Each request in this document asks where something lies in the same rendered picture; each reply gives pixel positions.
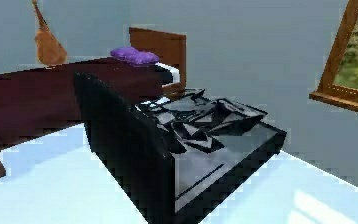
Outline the black bed with crumpled blanket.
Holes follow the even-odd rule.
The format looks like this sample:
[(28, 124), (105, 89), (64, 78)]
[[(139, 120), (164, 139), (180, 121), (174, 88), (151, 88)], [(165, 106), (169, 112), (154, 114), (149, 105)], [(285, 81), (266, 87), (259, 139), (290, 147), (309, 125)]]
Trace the black bed with crumpled blanket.
[(283, 147), (265, 112), (201, 90), (132, 104), (77, 73), (75, 96), (90, 149), (148, 224), (198, 224)]

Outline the brown guitar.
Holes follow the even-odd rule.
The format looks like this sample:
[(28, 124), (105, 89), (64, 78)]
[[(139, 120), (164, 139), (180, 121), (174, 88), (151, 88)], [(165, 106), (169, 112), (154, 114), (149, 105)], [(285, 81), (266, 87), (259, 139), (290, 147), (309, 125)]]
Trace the brown guitar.
[(35, 15), (38, 19), (39, 29), (35, 34), (37, 59), (46, 66), (55, 66), (67, 61), (67, 51), (51, 32), (38, 7), (37, 0), (31, 0)]

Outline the purple pillow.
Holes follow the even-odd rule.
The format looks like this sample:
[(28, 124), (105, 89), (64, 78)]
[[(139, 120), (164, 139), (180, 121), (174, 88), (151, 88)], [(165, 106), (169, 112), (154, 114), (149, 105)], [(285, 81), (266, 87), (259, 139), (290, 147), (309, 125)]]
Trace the purple pillow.
[(159, 62), (159, 57), (152, 52), (139, 51), (134, 47), (119, 47), (110, 51), (110, 55), (132, 65), (151, 65)]

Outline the dark maroon bed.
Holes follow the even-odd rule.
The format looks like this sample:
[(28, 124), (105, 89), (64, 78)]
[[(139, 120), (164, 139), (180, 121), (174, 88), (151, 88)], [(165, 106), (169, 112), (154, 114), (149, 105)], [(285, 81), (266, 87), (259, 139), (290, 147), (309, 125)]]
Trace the dark maroon bed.
[[(76, 72), (96, 75), (133, 102), (186, 87), (184, 34), (131, 27), (129, 36), (132, 47), (152, 52), (161, 63), (178, 69), (175, 81), (164, 84), (154, 67), (134, 67), (112, 57), (0, 74), (0, 152), (80, 122)], [(5, 175), (0, 161), (0, 178)]]

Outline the wooden framed window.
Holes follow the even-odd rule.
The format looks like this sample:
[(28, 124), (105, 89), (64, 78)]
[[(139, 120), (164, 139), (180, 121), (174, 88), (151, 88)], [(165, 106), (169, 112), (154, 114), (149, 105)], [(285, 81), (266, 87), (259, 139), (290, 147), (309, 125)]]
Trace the wooden framed window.
[(321, 79), (309, 98), (358, 112), (358, 0), (348, 0)]

